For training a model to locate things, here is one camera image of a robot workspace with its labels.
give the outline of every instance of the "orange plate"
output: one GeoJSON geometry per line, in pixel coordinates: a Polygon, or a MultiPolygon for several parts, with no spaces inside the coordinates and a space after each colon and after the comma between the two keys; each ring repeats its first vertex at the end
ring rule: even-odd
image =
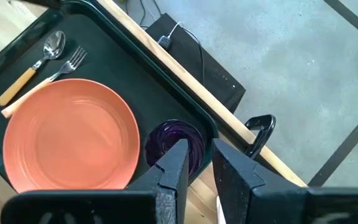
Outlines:
{"type": "Polygon", "coordinates": [[[90,80],[66,79],[35,92],[18,108],[3,151],[19,193],[123,189],[139,158],[139,131],[117,93],[90,80]]]}

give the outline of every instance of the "spoon bowl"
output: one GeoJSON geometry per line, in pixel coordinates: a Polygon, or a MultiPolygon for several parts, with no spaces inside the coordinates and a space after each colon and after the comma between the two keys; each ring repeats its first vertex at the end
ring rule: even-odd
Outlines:
{"type": "Polygon", "coordinates": [[[56,31],[49,35],[44,45],[44,55],[47,60],[58,58],[65,48],[66,36],[62,31],[56,31]]]}

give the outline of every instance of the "gray floor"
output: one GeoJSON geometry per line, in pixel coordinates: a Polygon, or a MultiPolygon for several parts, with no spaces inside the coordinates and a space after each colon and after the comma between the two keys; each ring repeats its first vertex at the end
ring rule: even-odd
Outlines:
{"type": "MultiPolygon", "coordinates": [[[[324,1],[157,2],[246,88],[241,121],[277,117],[267,145],[309,182],[358,124],[358,30],[324,1]]],[[[358,1],[343,3],[358,14],[358,1]]],[[[129,14],[140,21],[139,0],[129,14]]],[[[358,145],[326,185],[358,186],[358,145]]]]}

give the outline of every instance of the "cable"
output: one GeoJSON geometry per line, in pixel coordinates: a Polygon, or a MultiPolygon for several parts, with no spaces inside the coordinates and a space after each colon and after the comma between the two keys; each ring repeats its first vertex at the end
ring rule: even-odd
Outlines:
{"type": "Polygon", "coordinates": [[[178,22],[173,29],[171,30],[171,32],[168,34],[168,38],[171,38],[171,35],[173,34],[173,31],[175,31],[175,29],[179,26],[179,24],[181,24],[181,26],[183,27],[183,23],[182,22],[178,22]]]}
{"type": "Polygon", "coordinates": [[[149,5],[147,5],[146,2],[144,2],[144,6],[145,6],[147,12],[153,17],[154,21],[157,21],[157,19],[156,19],[156,18],[154,17],[154,15],[152,14],[152,11],[150,10],[149,5]]]}
{"type": "Polygon", "coordinates": [[[125,0],[125,13],[129,16],[128,1],[129,1],[129,0],[125,0]]]}
{"type": "Polygon", "coordinates": [[[144,18],[146,17],[146,9],[145,9],[145,7],[144,7],[144,5],[143,5],[143,1],[142,1],[142,0],[140,0],[140,5],[142,6],[142,9],[143,9],[143,16],[142,16],[142,19],[140,20],[139,25],[142,25],[142,23],[143,23],[143,21],[144,21],[144,18]]]}
{"type": "MultiPolygon", "coordinates": [[[[202,85],[205,85],[204,51],[203,51],[203,46],[201,45],[201,41],[200,41],[199,38],[196,36],[196,34],[194,34],[192,31],[190,31],[189,29],[187,29],[186,27],[184,27],[184,25],[183,25],[182,22],[178,22],[178,23],[173,27],[173,29],[172,29],[171,32],[169,33],[168,37],[166,37],[166,38],[170,40],[170,37],[171,37],[171,35],[173,34],[173,31],[177,28],[177,26],[178,26],[179,24],[182,25],[181,28],[182,28],[184,31],[186,31],[188,34],[190,34],[191,36],[193,36],[194,39],[196,39],[196,41],[197,41],[198,48],[199,48],[199,50],[200,50],[200,57],[201,57],[201,84],[202,84],[202,85]]],[[[146,28],[146,29],[149,28],[149,26],[140,26],[140,27],[146,28]]]]}
{"type": "Polygon", "coordinates": [[[161,10],[160,10],[160,7],[158,6],[158,4],[155,2],[155,0],[153,0],[154,4],[155,4],[155,7],[157,8],[158,10],[158,13],[160,14],[160,16],[162,16],[162,13],[161,13],[161,10]]]}
{"type": "Polygon", "coordinates": [[[198,48],[200,49],[200,55],[201,55],[201,66],[202,66],[202,72],[201,72],[201,75],[202,75],[202,83],[201,84],[203,84],[203,85],[205,85],[205,64],[204,64],[204,52],[203,52],[203,47],[201,46],[201,42],[200,42],[200,40],[198,39],[198,37],[194,34],[194,33],[192,33],[192,31],[190,31],[190,30],[188,30],[187,28],[184,28],[184,27],[182,27],[188,34],[190,34],[190,35],[192,35],[195,39],[196,39],[196,41],[197,41],[197,43],[198,43],[198,48]]]}

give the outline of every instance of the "tray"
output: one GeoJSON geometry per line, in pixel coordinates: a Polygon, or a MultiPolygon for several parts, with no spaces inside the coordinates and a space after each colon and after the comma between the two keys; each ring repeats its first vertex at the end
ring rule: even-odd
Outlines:
{"type": "MultiPolygon", "coordinates": [[[[218,136],[216,125],[167,71],[154,62],[152,54],[103,10],[86,1],[69,0],[60,11],[49,9],[42,14],[0,52],[0,94],[42,57],[42,47],[49,33],[62,30],[67,37],[63,55],[40,68],[13,100],[58,71],[80,45],[88,52],[83,65],[61,78],[100,82],[117,92],[131,107],[140,132],[140,157],[132,181],[149,169],[144,155],[149,132],[162,121],[180,119],[196,127],[206,141],[202,168],[189,180],[190,184],[211,161],[211,140],[218,136]]],[[[0,174],[5,179],[1,146],[7,124],[8,120],[0,113],[0,174]]]]}

